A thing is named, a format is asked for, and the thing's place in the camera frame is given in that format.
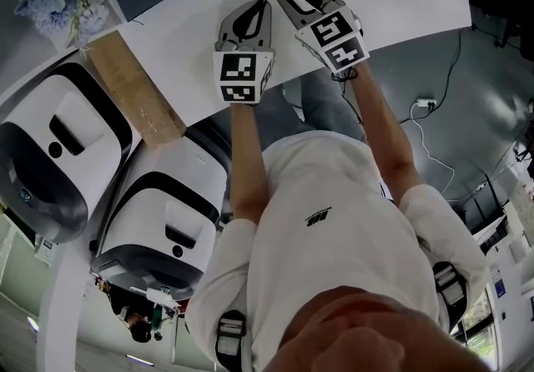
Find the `gray pants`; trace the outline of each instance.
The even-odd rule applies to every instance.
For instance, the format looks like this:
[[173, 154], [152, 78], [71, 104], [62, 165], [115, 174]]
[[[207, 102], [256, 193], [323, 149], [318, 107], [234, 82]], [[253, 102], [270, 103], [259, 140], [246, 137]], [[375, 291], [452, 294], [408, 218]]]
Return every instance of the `gray pants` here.
[[300, 81], [305, 122], [285, 100], [283, 85], [267, 90], [255, 107], [262, 150], [282, 138], [310, 130], [328, 130], [363, 139], [358, 118], [343, 99], [342, 84], [333, 81], [326, 68], [308, 73]]

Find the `gray floor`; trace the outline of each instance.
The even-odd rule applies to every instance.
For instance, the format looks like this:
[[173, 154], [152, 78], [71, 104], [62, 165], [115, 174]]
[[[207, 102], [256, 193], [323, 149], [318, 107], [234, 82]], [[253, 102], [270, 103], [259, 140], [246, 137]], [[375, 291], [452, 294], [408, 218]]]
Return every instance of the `gray floor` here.
[[[472, 13], [477, 27], [502, 35], [504, 21], [484, 18], [474, 8]], [[516, 168], [506, 170], [515, 162], [513, 152], [510, 150], [496, 165], [525, 127], [528, 100], [534, 97], [533, 66], [515, 48], [497, 49], [494, 41], [480, 31], [468, 28], [463, 31], [461, 56], [451, 75], [446, 101], [429, 118], [420, 121], [431, 155], [456, 171], [444, 192], [446, 199], [468, 195], [484, 179], [484, 173], [494, 180], [502, 204], [516, 185]], [[518, 46], [517, 41], [518, 38], [512, 38], [511, 44]], [[410, 106], [417, 98], [441, 99], [457, 46], [458, 32], [453, 31], [371, 53], [375, 77], [399, 120], [409, 117]], [[299, 88], [298, 83], [288, 83], [286, 97], [296, 103]], [[414, 111], [415, 117], [424, 114], [422, 110]], [[228, 110], [216, 114], [213, 120], [223, 132], [229, 133]], [[427, 183], [441, 191], [451, 171], [426, 157], [421, 133], [413, 122], [404, 123], [403, 128], [412, 143], [417, 168]], [[495, 208], [488, 188], [476, 199], [486, 215]], [[467, 224], [472, 228], [481, 221], [481, 216], [472, 199], [464, 203], [462, 200], [452, 205], [466, 210]]]

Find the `desk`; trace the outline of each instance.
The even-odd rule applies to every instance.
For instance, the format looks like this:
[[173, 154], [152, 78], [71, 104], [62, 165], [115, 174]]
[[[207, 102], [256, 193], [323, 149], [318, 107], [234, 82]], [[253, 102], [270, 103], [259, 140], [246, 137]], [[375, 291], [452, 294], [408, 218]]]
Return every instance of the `desk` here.
[[[214, 89], [212, 53], [220, 23], [249, 0], [165, 0], [119, 30], [125, 41], [189, 126], [225, 107]], [[276, 0], [270, 86], [321, 64], [294, 39], [295, 28]], [[471, 24], [467, 0], [344, 0], [363, 24], [369, 50]]]

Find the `window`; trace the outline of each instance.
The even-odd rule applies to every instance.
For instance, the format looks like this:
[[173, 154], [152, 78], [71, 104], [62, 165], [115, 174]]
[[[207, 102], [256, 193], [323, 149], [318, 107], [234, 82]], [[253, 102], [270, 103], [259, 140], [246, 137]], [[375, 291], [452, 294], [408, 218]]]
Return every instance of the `window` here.
[[451, 336], [477, 354], [491, 370], [497, 370], [495, 325], [486, 291], [455, 326]]

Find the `power outlet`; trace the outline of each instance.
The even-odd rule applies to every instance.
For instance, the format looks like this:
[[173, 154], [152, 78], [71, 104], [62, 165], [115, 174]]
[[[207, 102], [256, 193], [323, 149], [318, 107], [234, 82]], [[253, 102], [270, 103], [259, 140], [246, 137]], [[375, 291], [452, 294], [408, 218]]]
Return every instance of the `power outlet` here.
[[416, 100], [416, 106], [421, 108], [434, 108], [436, 104], [435, 99], [419, 98]]
[[479, 191], [483, 190], [487, 186], [487, 182], [479, 183], [478, 186], [475, 188], [474, 193], [478, 193]]

